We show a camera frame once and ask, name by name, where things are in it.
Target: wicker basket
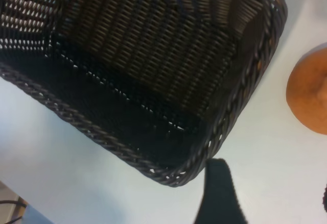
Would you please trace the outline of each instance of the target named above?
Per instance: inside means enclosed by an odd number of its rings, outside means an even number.
[[[181,186],[266,70],[284,0],[0,0],[0,75],[153,180]]]

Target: black wicker basket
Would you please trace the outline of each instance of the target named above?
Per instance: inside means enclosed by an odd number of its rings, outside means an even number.
[[[0,76],[153,180],[212,158],[266,70],[284,0],[0,0]]]

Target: cable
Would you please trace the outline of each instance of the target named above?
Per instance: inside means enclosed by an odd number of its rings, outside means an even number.
[[[19,201],[15,201],[15,200],[1,200],[0,201],[0,205],[4,205],[4,204],[13,204],[13,205],[18,205],[18,206],[22,206],[24,208],[26,208],[26,204],[22,203],[22,202],[19,202]],[[6,222],[5,224],[12,224],[12,223],[15,223],[16,221],[22,219],[22,216],[20,217],[17,217],[16,219],[13,219],[9,222]]]
[[[13,219],[13,220],[11,220],[11,221],[9,221],[9,222],[6,222],[5,224],[12,224],[12,223],[14,223],[14,222],[16,222],[16,221],[18,221],[18,220],[20,220],[20,219],[22,219],[22,216],[17,217],[16,219]]]
[[[26,208],[26,204],[20,202],[20,201],[15,201],[15,200],[0,200],[0,205],[2,204],[14,204],[14,205],[19,205],[24,208]]]

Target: white surface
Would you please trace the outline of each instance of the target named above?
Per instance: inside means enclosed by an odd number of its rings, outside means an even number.
[[[286,0],[281,44],[216,157],[230,165],[250,224],[326,224],[327,137],[296,120],[288,76],[327,42],[327,0]],[[191,224],[203,173],[184,187],[161,186],[91,142],[0,79],[0,180],[54,223]]]

